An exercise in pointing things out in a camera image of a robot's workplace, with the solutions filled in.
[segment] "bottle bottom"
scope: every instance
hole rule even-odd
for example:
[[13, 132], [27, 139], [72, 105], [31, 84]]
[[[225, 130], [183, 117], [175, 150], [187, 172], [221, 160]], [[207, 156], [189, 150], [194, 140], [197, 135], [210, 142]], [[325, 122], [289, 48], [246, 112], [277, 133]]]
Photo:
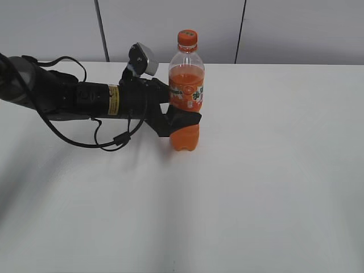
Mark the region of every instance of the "bottle bottom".
[[176, 151], [193, 151], [198, 144], [200, 125], [192, 125], [172, 133], [169, 137]]

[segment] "white wall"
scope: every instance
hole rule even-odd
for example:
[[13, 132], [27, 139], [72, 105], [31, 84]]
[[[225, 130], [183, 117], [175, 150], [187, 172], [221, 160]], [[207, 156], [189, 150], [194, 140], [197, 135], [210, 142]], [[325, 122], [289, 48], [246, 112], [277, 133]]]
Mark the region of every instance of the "white wall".
[[234, 63], [243, 0], [99, 0], [110, 61], [127, 61], [135, 42], [150, 47], [160, 62], [177, 51], [177, 33], [199, 32], [206, 63]]
[[238, 63], [364, 64], [363, 0], [247, 0]]
[[1, 0], [0, 52], [105, 61], [93, 0]]

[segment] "plastic bottle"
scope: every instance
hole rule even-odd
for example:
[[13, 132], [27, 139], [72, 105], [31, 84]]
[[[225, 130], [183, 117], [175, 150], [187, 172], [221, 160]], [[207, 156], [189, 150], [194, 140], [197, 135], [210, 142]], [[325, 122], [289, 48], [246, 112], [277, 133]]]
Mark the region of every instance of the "plastic bottle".
[[[197, 32], [182, 30], [178, 33], [178, 53], [169, 64], [169, 102], [185, 110], [199, 112], [204, 92], [205, 67], [197, 54]], [[175, 150], [193, 151], [200, 136], [200, 126], [193, 125], [171, 134]]]

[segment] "table surface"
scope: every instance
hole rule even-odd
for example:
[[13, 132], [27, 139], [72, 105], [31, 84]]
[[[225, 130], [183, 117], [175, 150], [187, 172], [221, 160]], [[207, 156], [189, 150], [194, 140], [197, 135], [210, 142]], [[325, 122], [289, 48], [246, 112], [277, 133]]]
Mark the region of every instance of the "table surface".
[[[110, 84], [125, 67], [84, 64]], [[119, 152], [73, 147], [1, 101], [0, 268], [362, 273], [363, 87], [363, 66], [208, 64], [194, 152], [145, 124]], [[93, 143], [95, 122], [55, 124]]]

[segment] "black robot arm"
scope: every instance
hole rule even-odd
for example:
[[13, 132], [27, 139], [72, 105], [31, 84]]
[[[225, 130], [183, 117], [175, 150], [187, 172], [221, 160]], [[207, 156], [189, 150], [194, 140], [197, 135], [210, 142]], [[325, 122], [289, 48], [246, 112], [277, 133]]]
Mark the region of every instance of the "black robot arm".
[[[199, 113], [182, 111], [172, 105], [167, 113], [162, 113], [160, 104], [169, 100], [168, 85], [156, 78], [140, 78], [144, 73], [153, 76], [158, 68], [158, 63], [147, 47], [140, 43], [134, 44], [129, 57], [119, 85], [108, 85], [86, 82], [86, 79], [79, 82], [73, 75], [42, 68], [56, 62], [40, 63], [29, 56], [6, 58], [0, 54], [0, 99], [35, 109], [59, 137], [60, 132], [55, 128], [59, 134], [54, 131], [50, 121], [139, 119], [140, 125], [145, 121], [160, 137], [168, 137], [179, 129], [199, 123]], [[127, 143], [131, 135], [128, 130], [110, 143], [77, 146], [120, 146]]]

